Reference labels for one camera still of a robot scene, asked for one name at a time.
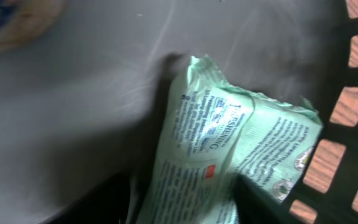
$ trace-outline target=wet wipe packet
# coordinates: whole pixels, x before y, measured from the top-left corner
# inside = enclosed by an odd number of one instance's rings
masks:
[[[153,177],[137,223],[239,223],[239,174],[278,203],[300,178],[321,131],[293,106],[231,85],[209,56],[170,87]]]

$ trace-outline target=gray surface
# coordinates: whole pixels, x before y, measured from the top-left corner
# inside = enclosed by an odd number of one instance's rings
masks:
[[[229,81],[279,100],[318,100],[335,57],[322,34],[343,18],[338,0],[301,2],[70,2],[41,39],[0,54],[0,223],[41,222],[152,154],[130,130],[169,53],[210,54]]]

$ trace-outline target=beige round object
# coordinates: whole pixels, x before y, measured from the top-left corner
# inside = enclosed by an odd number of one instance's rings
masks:
[[[23,0],[0,28],[0,52],[24,45],[43,34],[59,17],[65,0]]]

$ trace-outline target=red label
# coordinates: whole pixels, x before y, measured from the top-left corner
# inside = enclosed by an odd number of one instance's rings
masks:
[[[205,173],[205,179],[211,178],[214,176],[215,173],[215,165],[210,165],[209,167],[206,168],[206,173]]]

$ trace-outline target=packet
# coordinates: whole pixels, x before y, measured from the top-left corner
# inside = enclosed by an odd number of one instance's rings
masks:
[[[170,87],[137,223],[239,223],[230,194],[246,175],[278,203],[300,178],[322,124],[309,103],[281,103],[228,83],[209,56]]]

